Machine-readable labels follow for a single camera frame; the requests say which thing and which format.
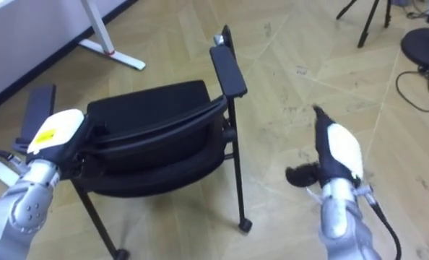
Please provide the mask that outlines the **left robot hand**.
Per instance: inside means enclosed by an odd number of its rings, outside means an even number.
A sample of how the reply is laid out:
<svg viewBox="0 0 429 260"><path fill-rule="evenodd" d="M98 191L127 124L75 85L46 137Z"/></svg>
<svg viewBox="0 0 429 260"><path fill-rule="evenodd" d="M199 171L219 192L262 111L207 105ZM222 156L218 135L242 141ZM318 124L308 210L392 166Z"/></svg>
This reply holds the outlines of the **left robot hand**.
<svg viewBox="0 0 429 260"><path fill-rule="evenodd" d="M45 181L71 178L92 128L89 116L76 108L47 117L28 145L27 176Z"/></svg>

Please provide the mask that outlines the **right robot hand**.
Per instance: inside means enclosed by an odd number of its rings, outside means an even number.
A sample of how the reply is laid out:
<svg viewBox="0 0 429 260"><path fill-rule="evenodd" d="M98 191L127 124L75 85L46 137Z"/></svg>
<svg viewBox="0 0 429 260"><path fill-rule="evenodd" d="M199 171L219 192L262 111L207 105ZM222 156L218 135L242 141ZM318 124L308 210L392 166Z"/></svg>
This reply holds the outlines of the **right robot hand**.
<svg viewBox="0 0 429 260"><path fill-rule="evenodd" d="M314 105L313 110L316 114L314 129L318 160L287 167L287 181L293 186L304 188L316 182L325 186L334 178L342 178L357 188L362 183L364 174L360 143L322 107Z"/></svg>

